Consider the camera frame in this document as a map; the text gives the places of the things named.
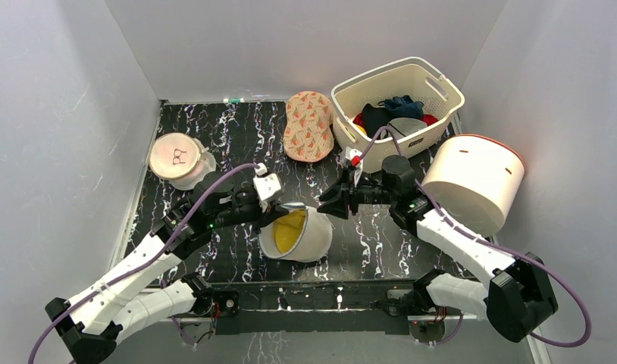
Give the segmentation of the yellow bra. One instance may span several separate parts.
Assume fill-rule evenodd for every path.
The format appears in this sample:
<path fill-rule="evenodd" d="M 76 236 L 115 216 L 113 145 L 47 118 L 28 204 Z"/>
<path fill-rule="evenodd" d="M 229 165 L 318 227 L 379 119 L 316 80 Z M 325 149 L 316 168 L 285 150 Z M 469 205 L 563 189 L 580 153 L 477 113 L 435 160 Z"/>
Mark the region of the yellow bra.
<path fill-rule="evenodd" d="M 280 253 L 287 253 L 302 235 L 306 210 L 296 209 L 273 223 L 275 245 Z"/>

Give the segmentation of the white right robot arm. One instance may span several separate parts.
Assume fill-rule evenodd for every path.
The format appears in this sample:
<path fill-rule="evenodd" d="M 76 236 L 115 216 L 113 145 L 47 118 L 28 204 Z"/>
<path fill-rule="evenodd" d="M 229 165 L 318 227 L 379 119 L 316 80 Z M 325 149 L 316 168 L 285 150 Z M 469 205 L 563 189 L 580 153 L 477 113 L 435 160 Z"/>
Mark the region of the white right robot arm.
<path fill-rule="evenodd" d="M 532 253 L 514 257 L 469 238 L 464 227 L 437 211 L 418 188 L 409 160 L 398 155 L 384 159 L 379 178 L 360 168 L 358 157 L 346 162 L 336 181 L 319 196 L 318 211 L 347 219 L 361 205 L 387 205 L 395 224 L 458 262 L 472 273 L 457 278 L 433 269 L 398 298 L 375 306 L 390 315 L 432 314 L 452 307 L 486 318 L 505 339 L 519 342 L 558 311 L 542 260 Z"/>

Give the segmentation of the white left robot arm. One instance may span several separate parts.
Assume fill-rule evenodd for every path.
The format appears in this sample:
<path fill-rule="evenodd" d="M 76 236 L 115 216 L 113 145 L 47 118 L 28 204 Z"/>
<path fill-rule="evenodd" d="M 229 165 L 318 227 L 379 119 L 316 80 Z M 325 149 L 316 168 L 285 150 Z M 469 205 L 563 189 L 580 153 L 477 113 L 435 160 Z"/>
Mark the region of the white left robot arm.
<path fill-rule="evenodd" d="M 56 330 L 74 363 L 101 363 L 129 336 L 176 315 L 236 314 L 225 301 L 237 302 L 237 296 L 215 290 L 194 273 L 151 294 L 142 291 L 209 244 L 215 229 L 245 223 L 263 228 L 282 215 L 277 201 L 282 193 L 280 180 L 263 165 L 255 167 L 250 184 L 235 184 L 234 175 L 248 167 L 210 173 L 194 192 L 174 203 L 108 273 L 81 293 L 69 299 L 56 297 L 46 305 L 50 328 Z"/>

